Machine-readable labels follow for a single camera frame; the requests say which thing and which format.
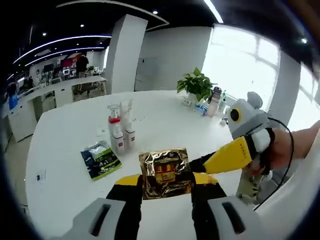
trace bright window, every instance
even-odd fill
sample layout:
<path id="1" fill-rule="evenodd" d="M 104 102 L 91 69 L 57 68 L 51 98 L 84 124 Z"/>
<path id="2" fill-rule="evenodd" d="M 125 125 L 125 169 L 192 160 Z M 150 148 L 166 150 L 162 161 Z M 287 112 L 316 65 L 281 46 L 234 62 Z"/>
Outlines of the bright window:
<path id="1" fill-rule="evenodd" d="M 104 56 L 103 56 L 103 66 L 102 66 L 103 69 L 105 69 L 106 66 L 107 66 L 108 53 L 109 53 L 109 47 L 107 47 L 107 48 L 105 49 L 105 52 L 104 52 Z"/>
<path id="2" fill-rule="evenodd" d="M 279 71 L 279 47 L 242 29 L 216 26 L 211 35 L 202 72 L 235 99 L 254 91 L 267 111 Z"/>
<path id="3" fill-rule="evenodd" d="M 318 82 L 312 73 L 301 66 L 300 85 L 294 109 L 288 124 L 291 131 L 297 131 L 311 127 L 320 120 L 320 107 L 315 101 L 318 90 Z"/>

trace human hand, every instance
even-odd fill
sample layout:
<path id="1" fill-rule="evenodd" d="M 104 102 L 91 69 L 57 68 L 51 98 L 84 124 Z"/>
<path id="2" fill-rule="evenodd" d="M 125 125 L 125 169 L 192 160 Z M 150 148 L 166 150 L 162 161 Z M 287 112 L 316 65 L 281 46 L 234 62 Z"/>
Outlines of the human hand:
<path id="1" fill-rule="evenodd" d="M 274 132 L 274 142 L 268 149 L 268 159 L 270 161 L 270 167 L 281 168 L 286 163 L 289 162 L 292 145 L 291 137 L 288 132 L 285 132 L 279 128 L 273 128 Z M 259 167 L 252 168 L 251 166 L 247 167 L 247 171 L 252 176 L 260 175 L 263 172 L 264 168 Z"/>

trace black cable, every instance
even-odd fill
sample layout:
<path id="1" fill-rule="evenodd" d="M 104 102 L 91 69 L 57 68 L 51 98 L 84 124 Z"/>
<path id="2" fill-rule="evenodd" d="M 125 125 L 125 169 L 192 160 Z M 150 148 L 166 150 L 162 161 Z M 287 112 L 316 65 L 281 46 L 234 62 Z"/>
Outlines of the black cable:
<path id="1" fill-rule="evenodd" d="M 292 136 L 292 133 L 291 133 L 291 131 L 289 130 L 289 128 L 288 128 L 283 122 L 281 122 L 281 121 L 278 120 L 278 119 L 274 119 L 274 118 L 272 118 L 272 117 L 268 117 L 268 119 L 269 119 L 269 120 L 272 120 L 272 121 L 275 121 L 275 122 L 277 122 L 277 123 L 279 123 L 279 124 L 281 124 L 282 126 L 284 126 L 285 129 L 288 130 L 289 135 L 290 135 L 290 138 L 291 138 L 291 155 L 290 155 L 290 160 L 289 160 L 288 167 L 286 168 L 286 171 L 285 171 L 285 173 L 284 173 L 284 175 L 283 175 L 283 177 L 282 177 L 279 185 L 276 187 L 276 189 L 275 189 L 266 199 L 264 199 L 258 206 L 256 206 L 256 207 L 253 209 L 254 211 L 257 210 L 265 201 L 267 201 L 267 200 L 268 200 L 276 191 L 278 191 L 278 189 L 281 187 L 281 185 L 283 184 L 283 182 L 284 182 L 284 180 L 285 180 L 285 177 L 287 176 L 287 173 L 288 173 L 288 171 L 289 171 L 289 168 L 290 168 L 290 166 L 291 166 L 291 162 L 292 162 L 292 159 L 293 159 L 293 157 L 294 157 L 294 151 L 295 151 L 295 141 L 294 141 L 294 137 Z"/>

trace person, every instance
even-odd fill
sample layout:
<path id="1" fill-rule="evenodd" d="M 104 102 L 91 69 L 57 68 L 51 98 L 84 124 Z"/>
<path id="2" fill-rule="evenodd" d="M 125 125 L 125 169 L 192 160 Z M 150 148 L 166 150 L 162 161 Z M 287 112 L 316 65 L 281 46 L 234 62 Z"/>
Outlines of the person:
<path id="1" fill-rule="evenodd" d="M 39 69 L 36 70 L 35 80 L 36 80 L 36 81 L 35 81 L 36 84 L 39 85 L 40 82 L 41 82 L 41 74 L 40 74 L 40 70 L 39 70 Z"/>
<path id="2" fill-rule="evenodd" d="M 24 81 L 24 84 L 25 84 L 25 89 L 26 90 L 32 89 L 34 87 L 34 80 L 33 80 L 32 76 L 28 77 Z"/>
<path id="3" fill-rule="evenodd" d="M 273 128 L 275 139 L 270 146 L 269 160 L 272 168 L 287 165 L 291 158 L 292 141 L 288 132 Z M 310 128 L 292 132 L 293 161 L 298 167 L 284 183 L 255 212 L 270 239 L 302 239 L 307 225 L 319 218 L 320 208 L 320 121 Z M 259 175 L 263 169 L 250 170 Z"/>
<path id="4" fill-rule="evenodd" d="M 294 141 L 294 152 L 292 160 L 305 159 L 310 151 L 313 142 L 316 139 L 320 129 L 320 120 L 312 127 L 292 132 Z M 285 166 L 291 155 L 291 137 L 288 132 L 279 129 L 272 129 L 275 135 L 274 143 L 270 146 L 270 165 L 272 169 L 277 169 Z M 263 168 L 249 169 L 249 173 L 253 176 L 260 175 Z"/>
<path id="5" fill-rule="evenodd" d="M 59 67 L 54 69 L 53 75 L 55 78 L 60 78 L 61 81 L 65 80 L 65 75 L 63 72 L 63 67 L 60 65 Z"/>
<path id="6" fill-rule="evenodd" d="M 84 54 L 82 54 L 81 57 L 79 57 L 76 61 L 76 74 L 79 78 L 83 78 L 85 76 L 88 64 L 88 58 L 86 58 Z"/>
<path id="7" fill-rule="evenodd" d="M 17 80 L 13 80 L 7 86 L 5 102 L 7 101 L 8 98 L 9 98 L 9 110 L 12 110 L 18 104 Z"/>

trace ceiling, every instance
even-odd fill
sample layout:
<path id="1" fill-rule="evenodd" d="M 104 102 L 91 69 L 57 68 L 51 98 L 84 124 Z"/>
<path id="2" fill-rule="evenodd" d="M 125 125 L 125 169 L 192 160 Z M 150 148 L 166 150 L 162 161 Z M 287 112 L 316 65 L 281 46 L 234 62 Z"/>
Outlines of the ceiling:
<path id="1" fill-rule="evenodd" d="M 264 35 L 278 42 L 284 51 L 298 61 L 312 61 L 317 45 L 312 41 L 310 44 L 301 44 L 301 37 L 306 36 L 305 28 L 290 18 L 288 8 L 281 1 L 211 1 L 224 24 Z M 4 31 L 8 34 L 8 44 L 4 50 L 8 52 L 5 55 L 8 62 L 6 76 L 28 70 L 29 67 L 25 65 L 37 59 L 35 55 L 46 49 L 54 53 L 75 48 L 107 47 L 110 38 L 70 39 L 41 47 L 12 64 L 19 56 L 51 41 L 85 35 L 110 36 L 114 23 L 125 14 L 148 20 L 149 32 L 185 26 L 211 27 L 218 23 L 203 0 L 121 0 L 109 3 L 87 0 L 72 2 L 74 4 L 68 4 L 70 2 L 66 0 L 43 2 L 19 3 L 12 12 L 14 18 L 5 25 Z M 152 14 L 154 10 L 158 11 L 157 15 Z"/>

